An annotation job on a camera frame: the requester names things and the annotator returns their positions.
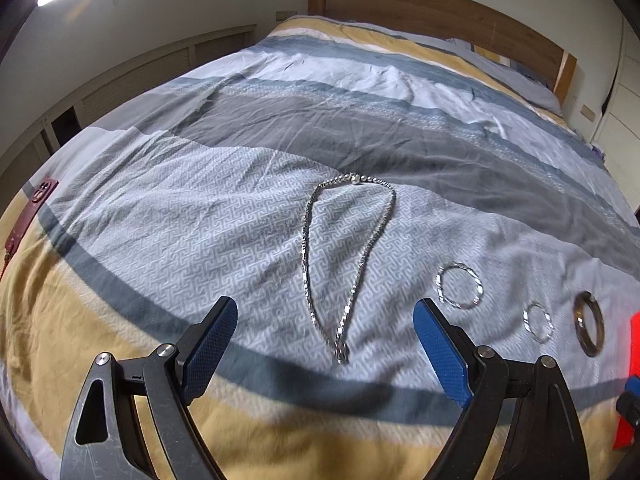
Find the blue gripper pad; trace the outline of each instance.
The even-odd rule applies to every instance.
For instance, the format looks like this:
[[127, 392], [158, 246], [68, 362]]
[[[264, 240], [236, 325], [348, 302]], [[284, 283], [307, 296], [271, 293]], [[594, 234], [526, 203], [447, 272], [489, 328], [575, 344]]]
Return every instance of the blue gripper pad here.
[[182, 400], [189, 405], [202, 396], [238, 325], [238, 308], [229, 301], [204, 335], [182, 371]]
[[632, 375], [626, 380], [625, 391], [640, 397], [640, 378], [637, 375]]
[[414, 329], [444, 393], [460, 408], [466, 408], [473, 393], [469, 388], [465, 362], [424, 300], [415, 304]]

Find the power outlet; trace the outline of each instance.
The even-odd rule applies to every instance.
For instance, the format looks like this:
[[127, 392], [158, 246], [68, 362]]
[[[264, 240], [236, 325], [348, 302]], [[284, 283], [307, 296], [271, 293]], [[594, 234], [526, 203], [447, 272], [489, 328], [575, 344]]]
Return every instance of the power outlet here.
[[596, 112], [594, 112], [593, 110], [591, 110], [587, 105], [582, 105], [582, 108], [580, 110], [580, 113], [582, 115], [584, 115], [588, 120], [590, 120], [592, 123], [593, 121], [596, 120]]
[[276, 10], [276, 21], [283, 22], [287, 18], [295, 16], [297, 13], [297, 10]]

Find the red object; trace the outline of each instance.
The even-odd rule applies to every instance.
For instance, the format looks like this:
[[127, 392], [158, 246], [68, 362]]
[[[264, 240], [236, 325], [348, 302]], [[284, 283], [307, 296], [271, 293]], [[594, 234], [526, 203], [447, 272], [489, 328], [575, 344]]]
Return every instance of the red object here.
[[46, 178], [42, 181], [42, 183], [35, 189], [31, 199], [27, 202], [27, 205], [24, 206], [20, 216], [15, 221], [14, 228], [11, 229], [11, 233], [4, 244], [4, 248], [6, 249], [6, 254], [4, 255], [4, 265], [2, 266], [2, 271], [0, 271], [0, 280], [2, 280], [2, 276], [9, 264], [9, 261], [14, 256], [16, 251], [18, 250], [18, 246], [22, 241], [22, 238], [27, 232], [31, 221], [33, 221], [34, 216], [38, 212], [38, 209], [44, 204], [45, 200], [49, 197], [49, 195], [56, 189], [58, 185], [58, 181], [52, 178]]
[[[640, 376], [640, 312], [631, 318], [631, 353], [629, 357], [629, 377]], [[618, 432], [613, 443], [613, 449], [631, 446], [634, 439], [634, 429], [623, 417], [618, 422]]]

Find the striped duvet cover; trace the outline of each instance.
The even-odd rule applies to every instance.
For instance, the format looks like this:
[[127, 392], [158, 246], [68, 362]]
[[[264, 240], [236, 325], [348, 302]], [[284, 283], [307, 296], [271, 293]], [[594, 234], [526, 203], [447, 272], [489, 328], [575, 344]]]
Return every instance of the striped duvet cover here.
[[[308, 317], [300, 242], [314, 186], [349, 172], [388, 181], [398, 202], [370, 255], [342, 366]], [[93, 357], [174, 342], [226, 295], [238, 329], [191, 413], [227, 478], [421, 479], [460, 410], [415, 336], [412, 309], [437, 298], [434, 275], [452, 260], [476, 270], [485, 295], [443, 314], [504, 358], [555, 357], [592, 478], [609, 471], [640, 298], [640, 229], [560, 117], [468, 60], [374, 28], [294, 18], [86, 128], [15, 197], [0, 236], [44, 176], [60, 184], [0, 282], [0, 400], [47, 478], [59, 477]], [[314, 206], [310, 277], [327, 326], [387, 199], [379, 186], [340, 187]], [[470, 287], [454, 289], [463, 299]], [[582, 290], [604, 314], [596, 358], [574, 331]], [[531, 301], [556, 327], [544, 345], [522, 324]], [[170, 478], [159, 443], [148, 445]]]

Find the silver necklace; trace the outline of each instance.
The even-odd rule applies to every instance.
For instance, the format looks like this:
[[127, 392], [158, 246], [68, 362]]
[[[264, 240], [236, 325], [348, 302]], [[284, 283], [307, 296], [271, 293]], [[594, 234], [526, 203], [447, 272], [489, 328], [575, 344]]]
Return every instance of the silver necklace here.
[[[311, 226], [311, 210], [313, 209], [314, 202], [323, 189], [328, 187], [338, 187], [342, 184], [358, 185], [361, 183], [379, 184], [380, 186], [386, 187], [391, 192], [391, 199], [386, 205], [385, 213], [383, 214], [378, 227], [376, 227], [376, 230], [373, 232], [371, 238], [367, 242], [367, 245], [362, 251], [362, 256], [360, 257], [360, 261], [358, 263], [358, 272], [356, 274], [356, 279], [354, 280], [353, 286], [349, 291], [347, 304], [344, 306], [342, 317], [340, 318], [340, 323], [338, 323], [338, 327], [335, 331], [335, 339], [332, 340], [328, 334], [328, 331], [322, 326], [318, 319], [318, 313], [316, 312], [314, 301], [311, 297], [309, 279], [309, 227]], [[362, 282], [362, 275], [367, 265], [367, 260], [369, 259], [369, 253], [382, 235], [382, 231], [385, 229], [386, 224], [389, 222], [395, 204], [396, 190], [391, 186], [391, 184], [385, 182], [384, 180], [380, 180], [379, 178], [374, 178], [372, 176], [360, 176], [356, 173], [342, 174], [341, 176], [330, 178], [329, 180], [321, 182], [314, 188], [313, 192], [311, 193], [311, 197], [306, 203], [305, 214], [302, 217], [302, 248], [300, 250], [300, 255], [302, 257], [302, 279], [305, 287], [306, 304], [309, 308], [311, 321], [318, 329], [318, 332], [322, 336], [322, 339], [324, 339], [324, 342], [327, 344], [327, 346], [334, 351], [335, 356], [340, 364], [347, 364], [349, 362], [349, 348], [344, 339], [346, 338], [347, 327], [351, 320], [351, 316], [353, 315], [353, 303], [355, 302], [358, 295], [358, 288], [360, 286], [360, 283]]]

